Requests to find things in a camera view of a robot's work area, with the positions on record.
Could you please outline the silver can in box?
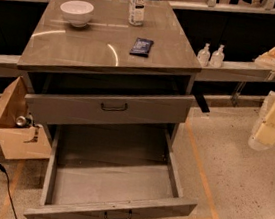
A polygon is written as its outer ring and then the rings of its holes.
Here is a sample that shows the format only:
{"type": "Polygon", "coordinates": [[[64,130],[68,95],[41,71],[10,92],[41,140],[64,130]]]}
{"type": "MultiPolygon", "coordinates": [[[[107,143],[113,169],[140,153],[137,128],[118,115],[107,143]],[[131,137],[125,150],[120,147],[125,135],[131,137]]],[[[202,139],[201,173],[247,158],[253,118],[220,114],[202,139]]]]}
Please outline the silver can in box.
{"type": "Polygon", "coordinates": [[[29,116],[19,116],[16,118],[16,126],[21,128],[31,127],[33,120],[29,116]]]}

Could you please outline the grey metal drawer cabinet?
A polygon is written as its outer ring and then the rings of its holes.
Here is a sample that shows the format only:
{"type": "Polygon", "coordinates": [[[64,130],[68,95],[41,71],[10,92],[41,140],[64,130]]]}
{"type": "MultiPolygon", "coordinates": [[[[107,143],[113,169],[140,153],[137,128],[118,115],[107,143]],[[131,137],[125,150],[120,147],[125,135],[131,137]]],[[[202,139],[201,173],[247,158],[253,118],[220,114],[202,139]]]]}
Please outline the grey metal drawer cabinet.
{"type": "MultiPolygon", "coordinates": [[[[66,1],[50,0],[17,63],[28,94],[191,95],[201,67],[166,1],[150,1],[139,27],[128,23],[126,0],[90,0],[92,20],[74,27],[60,10],[66,1]],[[153,40],[148,57],[130,53],[138,38],[153,40]]],[[[162,126],[172,141],[180,123],[148,124],[162,126]]]]}

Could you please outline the open brown cardboard box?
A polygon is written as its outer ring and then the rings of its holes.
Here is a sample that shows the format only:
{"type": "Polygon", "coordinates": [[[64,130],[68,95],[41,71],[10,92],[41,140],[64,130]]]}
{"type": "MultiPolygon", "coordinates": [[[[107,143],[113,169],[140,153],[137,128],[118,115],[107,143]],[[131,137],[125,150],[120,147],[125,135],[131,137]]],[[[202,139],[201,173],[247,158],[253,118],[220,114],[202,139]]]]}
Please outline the open brown cardboard box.
{"type": "Polygon", "coordinates": [[[18,77],[0,97],[0,148],[5,159],[49,159],[51,144],[42,127],[17,127],[16,118],[29,116],[25,95],[27,89],[22,77],[18,77]]]}

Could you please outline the dark blue rxbar packet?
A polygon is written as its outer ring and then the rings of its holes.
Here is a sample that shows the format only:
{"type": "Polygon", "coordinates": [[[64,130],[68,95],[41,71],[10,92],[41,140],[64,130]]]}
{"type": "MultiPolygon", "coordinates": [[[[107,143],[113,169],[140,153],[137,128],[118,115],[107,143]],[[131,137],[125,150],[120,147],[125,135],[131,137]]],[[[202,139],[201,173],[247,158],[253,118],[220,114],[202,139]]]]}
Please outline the dark blue rxbar packet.
{"type": "Polygon", "coordinates": [[[138,38],[135,40],[133,47],[130,49],[130,53],[135,56],[148,57],[150,49],[153,46],[153,40],[138,38]]]}

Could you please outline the white labelled plastic bottle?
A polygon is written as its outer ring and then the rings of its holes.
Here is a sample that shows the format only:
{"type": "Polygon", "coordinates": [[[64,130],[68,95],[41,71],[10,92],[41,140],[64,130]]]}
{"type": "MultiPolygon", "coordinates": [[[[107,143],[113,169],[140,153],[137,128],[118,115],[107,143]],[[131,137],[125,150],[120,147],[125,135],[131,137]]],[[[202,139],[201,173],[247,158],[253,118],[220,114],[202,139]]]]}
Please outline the white labelled plastic bottle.
{"type": "Polygon", "coordinates": [[[129,2],[129,17],[130,24],[141,26],[143,24],[144,10],[146,0],[130,0],[129,2]]]}

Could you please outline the white ceramic bowl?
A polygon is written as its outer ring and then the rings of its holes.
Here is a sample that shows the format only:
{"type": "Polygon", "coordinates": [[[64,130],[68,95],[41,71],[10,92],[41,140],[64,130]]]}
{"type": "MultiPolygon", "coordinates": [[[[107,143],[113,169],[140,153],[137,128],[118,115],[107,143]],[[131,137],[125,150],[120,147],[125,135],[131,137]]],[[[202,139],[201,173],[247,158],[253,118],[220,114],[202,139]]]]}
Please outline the white ceramic bowl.
{"type": "Polygon", "coordinates": [[[90,2],[83,0],[66,1],[60,5],[63,18],[74,25],[74,27],[84,27],[92,19],[94,6],[90,2]]]}

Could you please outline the grey middle drawer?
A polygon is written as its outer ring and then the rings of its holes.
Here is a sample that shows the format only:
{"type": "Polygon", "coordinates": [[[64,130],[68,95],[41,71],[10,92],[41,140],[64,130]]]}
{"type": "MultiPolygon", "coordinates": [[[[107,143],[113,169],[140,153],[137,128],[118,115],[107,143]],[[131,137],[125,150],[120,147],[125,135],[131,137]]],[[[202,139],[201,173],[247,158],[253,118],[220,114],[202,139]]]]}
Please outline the grey middle drawer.
{"type": "Polygon", "coordinates": [[[52,125],[177,124],[186,120],[193,98],[192,95],[25,96],[33,119],[52,125]]]}

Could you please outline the grey open bottom drawer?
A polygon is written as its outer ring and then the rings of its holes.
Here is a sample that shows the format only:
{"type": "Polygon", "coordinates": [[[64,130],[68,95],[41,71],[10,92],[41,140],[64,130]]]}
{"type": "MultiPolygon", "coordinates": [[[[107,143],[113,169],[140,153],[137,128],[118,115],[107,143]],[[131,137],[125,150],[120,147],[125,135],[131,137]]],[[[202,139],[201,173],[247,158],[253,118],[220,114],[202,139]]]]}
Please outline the grey open bottom drawer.
{"type": "Polygon", "coordinates": [[[167,130],[160,126],[56,128],[40,207],[26,219],[155,219],[189,215],[167,130]]]}

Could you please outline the right clear sanitizer bottle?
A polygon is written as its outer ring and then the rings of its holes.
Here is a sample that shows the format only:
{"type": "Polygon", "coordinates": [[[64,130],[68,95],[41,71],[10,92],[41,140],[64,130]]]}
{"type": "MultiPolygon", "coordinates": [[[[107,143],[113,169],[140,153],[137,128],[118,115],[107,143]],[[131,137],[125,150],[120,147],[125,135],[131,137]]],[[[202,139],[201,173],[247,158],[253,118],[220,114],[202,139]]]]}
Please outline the right clear sanitizer bottle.
{"type": "Polygon", "coordinates": [[[211,60],[209,61],[212,67],[220,68],[224,61],[224,46],[220,45],[219,48],[212,53],[211,60]]]}

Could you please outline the left clear sanitizer bottle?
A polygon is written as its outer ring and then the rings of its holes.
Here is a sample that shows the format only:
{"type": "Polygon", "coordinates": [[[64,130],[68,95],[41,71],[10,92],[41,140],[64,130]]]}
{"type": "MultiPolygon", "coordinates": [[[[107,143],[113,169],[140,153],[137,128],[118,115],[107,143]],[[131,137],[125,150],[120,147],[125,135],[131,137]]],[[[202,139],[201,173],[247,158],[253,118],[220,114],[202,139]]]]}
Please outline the left clear sanitizer bottle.
{"type": "Polygon", "coordinates": [[[202,67],[206,67],[208,65],[208,61],[210,59],[209,43],[207,43],[204,48],[198,52],[197,58],[202,67]]]}

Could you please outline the clear sanitizer bottle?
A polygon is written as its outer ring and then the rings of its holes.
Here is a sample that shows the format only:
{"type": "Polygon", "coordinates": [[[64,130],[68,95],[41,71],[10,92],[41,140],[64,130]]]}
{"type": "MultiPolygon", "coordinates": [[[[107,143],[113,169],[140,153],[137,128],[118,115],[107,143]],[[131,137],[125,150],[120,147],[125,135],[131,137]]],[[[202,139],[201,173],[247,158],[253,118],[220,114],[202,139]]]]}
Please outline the clear sanitizer bottle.
{"type": "Polygon", "coordinates": [[[224,46],[220,45],[219,48],[212,53],[211,60],[209,61],[212,67],[220,68],[224,61],[224,46]]]}
{"type": "Polygon", "coordinates": [[[209,43],[207,43],[204,48],[198,52],[197,58],[202,67],[206,67],[208,65],[208,61],[210,59],[209,43]]]}

